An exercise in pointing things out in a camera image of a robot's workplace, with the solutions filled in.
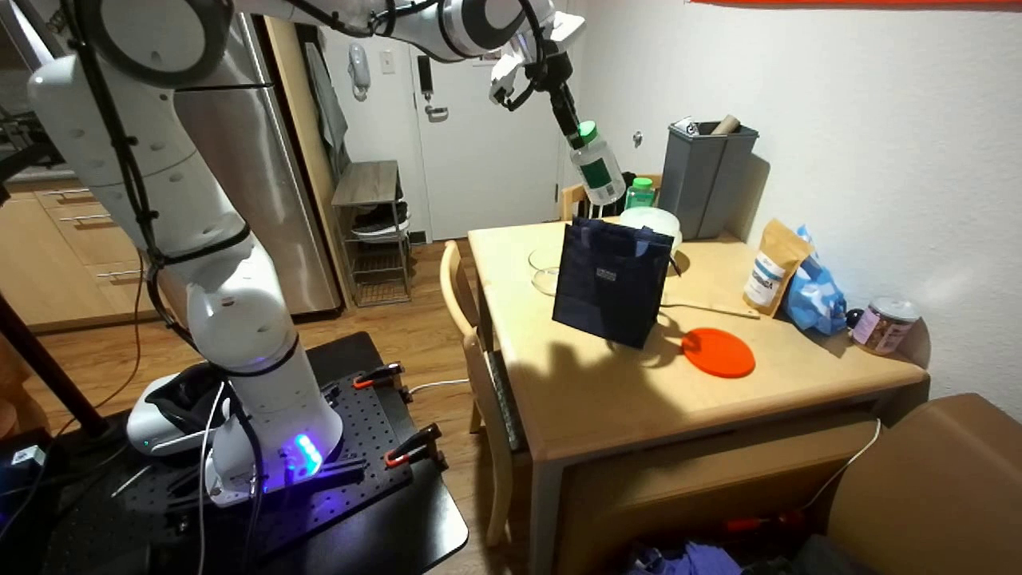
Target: green bottle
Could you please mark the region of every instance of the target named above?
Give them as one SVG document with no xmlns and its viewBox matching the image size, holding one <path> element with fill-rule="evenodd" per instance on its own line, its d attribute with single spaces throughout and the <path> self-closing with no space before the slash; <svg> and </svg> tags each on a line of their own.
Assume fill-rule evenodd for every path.
<svg viewBox="0 0 1022 575">
<path fill-rule="evenodd" d="M 600 138 L 597 121 L 581 121 L 571 133 L 571 163 L 584 179 L 584 194 L 590 205 L 613 205 L 625 194 L 625 179 L 618 176 L 617 156 Z"/>
<path fill-rule="evenodd" d="M 650 205 L 654 205 L 650 179 L 632 179 L 625 207 L 650 207 Z"/>
</svg>

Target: wooden table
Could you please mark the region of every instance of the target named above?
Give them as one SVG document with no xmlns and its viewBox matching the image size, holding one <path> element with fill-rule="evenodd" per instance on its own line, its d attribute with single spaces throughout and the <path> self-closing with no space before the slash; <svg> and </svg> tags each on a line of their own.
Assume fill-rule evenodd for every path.
<svg viewBox="0 0 1022 575">
<path fill-rule="evenodd" d="M 664 286 L 660 324 L 643 351 L 551 324 L 535 263 L 554 263 L 566 224 L 471 231 L 481 298 L 532 456 L 531 572 L 551 568 L 560 487 L 571 462 L 650 445 L 749 427 L 821 406 L 889 395 L 925 382 L 899 358 L 810 341 L 796 327 L 755 319 L 742 302 L 754 253 L 745 243 L 682 243 Z M 677 356 L 682 329 L 745 339 L 755 371 L 717 382 Z"/>
</svg>

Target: orange disc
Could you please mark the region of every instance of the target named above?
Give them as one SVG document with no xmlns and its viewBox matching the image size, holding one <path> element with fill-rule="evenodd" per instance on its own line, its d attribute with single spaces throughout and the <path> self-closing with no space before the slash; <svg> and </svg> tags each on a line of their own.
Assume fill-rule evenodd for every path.
<svg viewBox="0 0 1022 575">
<path fill-rule="evenodd" d="M 681 356 L 714 376 L 746 376 L 755 369 L 754 351 L 721 329 L 692 329 L 681 339 Z"/>
</svg>

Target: bag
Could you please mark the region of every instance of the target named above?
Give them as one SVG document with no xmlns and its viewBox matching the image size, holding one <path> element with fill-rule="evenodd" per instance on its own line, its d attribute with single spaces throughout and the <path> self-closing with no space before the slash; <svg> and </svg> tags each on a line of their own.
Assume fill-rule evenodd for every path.
<svg viewBox="0 0 1022 575">
<path fill-rule="evenodd" d="M 776 318 L 791 275 L 808 260 L 808 243 L 796 237 L 784 224 L 767 221 L 761 237 L 761 253 L 742 289 L 745 302 L 763 318 Z"/>
<path fill-rule="evenodd" d="M 796 234 L 810 246 L 810 234 L 803 226 L 798 226 Z M 845 334 L 844 290 L 814 251 L 791 278 L 784 313 L 808 336 Z"/>
<path fill-rule="evenodd" d="M 660 309 L 669 243 L 649 226 L 573 219 L 566 226 L 551 319 L 643 349 Z"/>
</svg>

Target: white wall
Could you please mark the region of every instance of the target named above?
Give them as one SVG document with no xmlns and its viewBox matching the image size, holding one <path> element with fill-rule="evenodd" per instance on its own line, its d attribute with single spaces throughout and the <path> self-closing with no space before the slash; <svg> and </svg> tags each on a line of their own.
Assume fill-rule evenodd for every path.
<svg viewBox="0 0 1022 575">
<path fill-rule="evenodd" d="M 581 14 L 584 5 L 586 0 L 560 0 L 560 6 L 567 14 Z M 424 163 L 420 163 L 419 117 L 416 117 L 419 114 L 416 107 L 420 107 L 416 103 L 419 75 L 413 65 L 419 47 L 407 47 L 390 39 L 345 39 L 336 33 L 322 33 L 322 39 L 325 39 L 322 57 L 349 117 L 345 144 L 352 159 L 399 159 L 413 231 L 430 231 L 429 185 L 424 185 Z M 374 88 L 364 103 L 352 97 L 352 77 L 349 77 L 349 44 L 353 43 L 368 50 L 369 77 L 374 77 Z M 577 35 L 577 47 L 571 47 L 571 57 L 573 57 L 571 90 L 573 90 L 577 111 L 590 117 L 586 90 L 584 90 L 586 88 L 584 43 L 586 39 Z M 396 65 L 392 75 L 382 75 L 382 57 L 392 57 Z M 560 148 L 560 163 L 562 163 L 560 179 L 566 185 L 577 183 L 577 172 L 567 163 L 567 144 Z"/>
<path fill-rule="evenodd" d="M 769 163 L 749 243 L 808 224 L 850 303 L 922 307 L 936 395 L 1022 420 L 1022 14 L 581 6 L 590 114 L 625 170 L 660 170 L 672 117 L 738 114 Z"/>
</svg>

